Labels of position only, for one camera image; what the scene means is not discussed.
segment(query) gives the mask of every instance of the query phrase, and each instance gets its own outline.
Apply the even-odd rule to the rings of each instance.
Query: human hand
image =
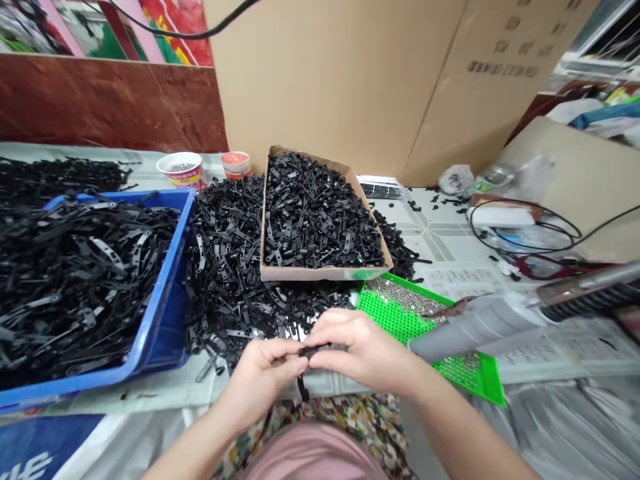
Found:
[[[342,373],[376,391],[413,398],[420,380],[435,372],[362,311],[327,310],[304,343],[346,345],[348,351],[316,352],[309,366]]]
[[[287,339],[249,342],[214,405],[236,435],[260,420],[280,390],[307,369],[309,360],[298,356],[302,347],[301,342]]]

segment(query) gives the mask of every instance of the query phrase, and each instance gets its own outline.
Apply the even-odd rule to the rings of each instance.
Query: forearm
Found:
[[[146,472],[142,480],[209,480],[238,428],[214,405]]]
[[[426,364],[417,368],[411,400],[451,480],[540,480],[447,380]]]

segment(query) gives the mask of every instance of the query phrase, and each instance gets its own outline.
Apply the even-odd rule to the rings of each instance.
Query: electric cord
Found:
[[[100,15],[104,15],[104,12],[102,12],[102,10],[98,10],[96,7],[94,7],[92,4],[90,4],[88,1],[86,0],[82,0],[82,3],[84,3],[86,6],[88,6],[90,9],[94,10],[96,13],[99,13]],[[158,34],[153,34],[154,37],[156,38],[162,38],[162,35],[158,35]]]
[[[226,16],[226,18],[224,18],[222,22],[218,23],[218,25],[216,25],[214,28],[204,32],[200,32],[200,33],[180,33],[180,32],[174,32],[169,30],[154,29],[133,18],[130,14],[128,14],[113,0],[109,0],[109,3],[112,4],[115,8],[117,8],[126,18],[134,22],[140,28],[143,28],[144,30],[154,33],[156,35],[164,35],[166,37],[174,37],[174,38],[180,38],[184,40],[202,40],[222,32],[222,30],[227,28],[234,20],[236,20],[236,18],[238,18],[242,13],[244,13],[245,10],[247,10],[250,6],[252,6],[254,3],[257,3],[258,1],[259,0],[244,0],[244,2],[242,2],[240,5],[238,5],[238,7],[234,11],[228,14],[228,16]]]
[[[546,222],[542,222],[542,221],[538,221],[536,222],[536,225],[546,228],[548,230],[554,230],[560,233],[563,233],[567,236],[567,238],[569,239],[569,245],[566,247],[562,247],[562,248],[542,248],[542,247],[535,247],[532,245],[526,245],[524,243],[518,243],[518,242],[514,242],[512,240],[509,240],[507,238],[505,238],[504,236],[500,235],[499,233],[495,232],[494,233],[501,238],[502,240],[512,244],[512,245],[516,245],[518,247],[524,247],[524,248],[528,248],[528,249],[532,249],[532,250],[540,250],[537,253],[538,254],[542,254],[542,253],[554,253],[554,252],[560,252],[560,251],[566,251],[566,250],[571,250],[572,248],[578,246],[580,243],[584,242],[585,240],[587,240],[588,238],[591,238],[591,236],[593,236],[593,234],[595,234],[596,232],[600,231],[602,228],[606,227],[608,224],[610,224],[611,222],[614,222],[616,220],[618,220],[618,218],[620,217],[624,217],[626,214],[631,213],[635,210],[640,209],[640,205],[636,205],[635,207],[632,207],[628,210],[625,210],[622,213],[619,213],[618,215],[602,222],[600,225],[598,225],[596,228],[594,228],[593,230],[591,230],[588,234],[586,235],[582,235],[582,232],[580,231],[580,229],[572,222],[570,222],[569,220],[567,220],[566,218],[564,218],[562,215],[554,212],[553,210],[543,207],[542,205],[538,205],[537,203],[534,202],[529,202],[526,200],[516,200],[516,199],[495,199],[495,200],[488,200],[484,203],[481,203],[480,205],[478,205],[476,208],[474,208],[474,210],[472,210],[471,214],[469,215],[469,226],[471,227],[471,231],[473,232],[474,236],[478,239],[478,241],[480,243],[482,243],[484,246],[498,252],[498,253],[502,253],[502,254],[506,254],[506,255],[522,255],[523,252],[518,252],[518,251],[510,251],[510,250],[505,250],[499,247],[494,247],[493,245],[490,245],[488,242],[486,242],[484,239],[482,239],[480,237],[480,235],[478,235],[477,230],[474,228],[473,226],[473,214],[478,210],[478,208],[481,208],[485,205],[488,205],[490,203],[495,203],[495,202],[511,202],[511,203],[518,203],[521,205],[529,205],[532,207],[536,207],[539,208],[541,210],[543,210],[546,213],[550,213],[551,215],[556,216],[557,218],[559,218],[560,220],[564,221],[566,224],[568,224],[568,226],[570,226],[573,230],[575,230],[576,235],[572,235],[570,232],[568,232],[566,229],[559,227],[558,225],[552,225],[550,223],[546,223]]]

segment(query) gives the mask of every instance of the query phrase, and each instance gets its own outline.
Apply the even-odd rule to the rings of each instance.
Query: cardboard sheet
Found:
[[[640,205],[640,151],[538,117],[514,138],[500,161],[518,168],[541,153],[555,162],[540,205],[586,235],[602,222]],[[576,247],[589,260],[640,257],[640,211],[616,220]]]
[[[232,150],[435,185],[492,162],[598,0],[269,0],[212,37]],[[205,2],[207,26],[235,0]]]

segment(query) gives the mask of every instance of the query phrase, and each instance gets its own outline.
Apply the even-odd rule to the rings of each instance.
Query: red paper cup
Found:
[[[207,188],[202,157],[197,153],[172,153],[158,160],[156,167],[176,188],[192,188],[196,191]]]

